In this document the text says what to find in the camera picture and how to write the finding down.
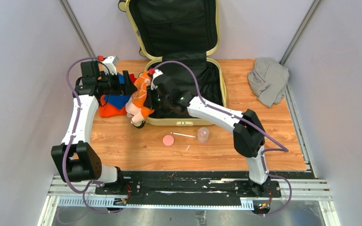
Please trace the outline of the blue garment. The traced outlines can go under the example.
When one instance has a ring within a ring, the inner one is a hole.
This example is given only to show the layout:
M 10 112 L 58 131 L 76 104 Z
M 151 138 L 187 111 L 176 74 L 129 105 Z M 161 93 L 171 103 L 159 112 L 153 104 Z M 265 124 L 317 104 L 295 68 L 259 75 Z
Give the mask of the blue garment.
M 133 73 L 129 74 L 128 71 L 123 71 L 123 74 L 119 73 L 114 80 L 114 88 L 110 89 L 108 94 L 103 95 L 103 104 L 108 103 L 121 110 L 129 101 L 131 95 L 137 91 L 133 84 L 135 81 L 136 78 Z

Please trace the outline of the orange white patterned garment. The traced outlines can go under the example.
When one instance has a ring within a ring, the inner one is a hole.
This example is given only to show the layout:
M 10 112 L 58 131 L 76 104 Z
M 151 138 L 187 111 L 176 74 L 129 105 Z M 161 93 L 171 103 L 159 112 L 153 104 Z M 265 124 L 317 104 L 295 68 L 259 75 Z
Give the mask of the orange white patterned garment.
M 131 119 L 131 124 L 139 126 L 143 121 L 150 116 L 154 109 L 144 106 L 148 97 L 148 89 L 151 86 L 151 77 L 148 71 L 142 73 L 139 78 L 134 82 L 134 86 L 137 88 L 129 101 L 125 105 L 126 115 Z

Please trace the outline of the clear plastic cup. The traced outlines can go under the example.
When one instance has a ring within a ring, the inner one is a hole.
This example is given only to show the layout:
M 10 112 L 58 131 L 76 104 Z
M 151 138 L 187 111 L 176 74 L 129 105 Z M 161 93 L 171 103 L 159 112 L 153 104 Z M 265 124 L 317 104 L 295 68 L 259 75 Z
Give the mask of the clear plastic cup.
M 197 131 L 197 140 L 201 144 L 205 144 L 209 138 L 209 129 L 207 127 L 201 127 Z

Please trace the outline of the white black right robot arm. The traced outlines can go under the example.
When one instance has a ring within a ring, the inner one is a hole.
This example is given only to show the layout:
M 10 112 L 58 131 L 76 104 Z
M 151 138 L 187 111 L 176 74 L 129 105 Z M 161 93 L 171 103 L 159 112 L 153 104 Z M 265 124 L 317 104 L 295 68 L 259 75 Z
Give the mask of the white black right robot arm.
M 245 157 L 249 168 L 252 194 L 263 196 L 269 191 L 270 176 L 263 155 L 265 135 L 256 113 L 232 110 L 192 94 L 181 91 L 172 79 L 160 70 L 150 71 L 151 89 L 159 94 L 159 102 L 176 113 L 186 114 L 213 123 L 233 135 L 234 149 Z

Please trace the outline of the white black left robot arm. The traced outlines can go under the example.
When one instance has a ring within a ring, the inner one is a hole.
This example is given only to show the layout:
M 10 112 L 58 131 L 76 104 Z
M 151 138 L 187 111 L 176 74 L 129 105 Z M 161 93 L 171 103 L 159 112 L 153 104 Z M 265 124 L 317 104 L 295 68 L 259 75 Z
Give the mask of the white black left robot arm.
M 113 194 L 121 194 L 129 186 L 119 167 L 102 163 L 90 145 L 93 119 L 104 95 L 125 96 L 136 91 L 127 71 L 119 79 L 116 56 L 86 57 L 72 63 L 66 82 L 73 95 L 73 112 L 67 132 L 51 156 L 61 179 L 76 193 L 83 193 L 74 182 L 90 181 Z

